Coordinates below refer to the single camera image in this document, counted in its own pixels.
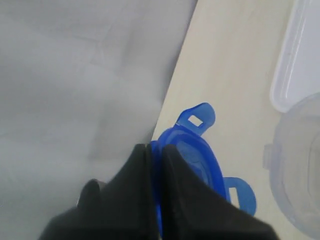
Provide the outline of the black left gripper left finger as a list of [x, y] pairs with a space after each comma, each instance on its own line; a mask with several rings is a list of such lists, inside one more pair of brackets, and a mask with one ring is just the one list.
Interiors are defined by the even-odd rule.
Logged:
[[53, 217], [41, 240], [157, 240], [159, 230], [152, 187], [152, 148], [137, 144], [112, 180], [92, 179], [78, 203]]

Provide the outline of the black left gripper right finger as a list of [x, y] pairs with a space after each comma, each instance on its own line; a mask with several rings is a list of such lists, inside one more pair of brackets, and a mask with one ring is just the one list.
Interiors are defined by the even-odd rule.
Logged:
[[165, 240], [275, 240], [273, 228], [228, 203], [188, 166], [174, 145], [162, 149]]

